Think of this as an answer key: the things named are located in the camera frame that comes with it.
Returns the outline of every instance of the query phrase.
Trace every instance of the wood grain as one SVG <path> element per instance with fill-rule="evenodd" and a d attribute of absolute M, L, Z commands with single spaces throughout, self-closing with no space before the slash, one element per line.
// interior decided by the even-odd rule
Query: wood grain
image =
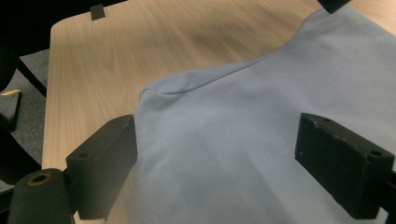
<path fill-rule="evenodd" d="M 396 1 L 351 5 L 396 35 Z M 107 7 L 98 21 L 85 13 L 58 22 L 51 30 L 43 167 L 64 169 L 65 157 L 108 120 L 134 113 L 151 81 L 267 54 L 319 8 L 316 0 L 131 0 Z M 107 223 L 125 223 L 123 204 Z"/>

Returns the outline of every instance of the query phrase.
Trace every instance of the gray carpet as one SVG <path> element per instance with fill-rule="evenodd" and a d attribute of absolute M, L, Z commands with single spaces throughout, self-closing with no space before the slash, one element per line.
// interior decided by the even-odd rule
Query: gray carpet
<path fill-rule="evenodd" d="M 47 49 L 42 50 L 23 56 L 21 59 L 35 76 L 47 86 L 49 51 Z M 41 163 L 46 99 L 19 71 L 15 73 L 5 91 L 15 89 L 21 90 L 22 98 L 17 130 L 12 135 L 36 161 Z M 0 180 L 0 192 L 11 187 Z"/>

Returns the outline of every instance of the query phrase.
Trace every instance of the black plastic bracket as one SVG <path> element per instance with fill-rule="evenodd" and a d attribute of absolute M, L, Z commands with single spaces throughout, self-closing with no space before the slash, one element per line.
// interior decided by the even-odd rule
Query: black plastic bracket
<path fill-rule="evenodd" d="M 333 14 L 350 0 L 318 0 L 327 12 Z"/>
<path fill-rule="evenodd" d="M 394 155 L 320 116 L 302 114 L 295 159 L 354 218 L 395 215 Z"/>
<path fill-rule="evenodd" d="M 67 169 L 22 178 L 14 189 L 8 224 L 71 224 L 106 218 L 137 160 L 134 116 L 113 119 L 67 158 Z"/>
<path fill-rule="evenodd" d="M 91 18 L 93 21 L 102 19 L 106 16 L 105 8 L 103 4 L 99 4 L 96 6 L 91 7 Z"/>
<path fill-rule="evenodd" d="M 0 122 L 11 133 L 15 131 L 17 126 L 20 104 L 20 91 L 14 91 L 9 95 L 0 95 Z"/>
<path fill-rule="evenodd" d="M 14 189 L 8 189 L 0 192 L 0 223 L 7 223 L 9 206 L 11 205 Z"/>

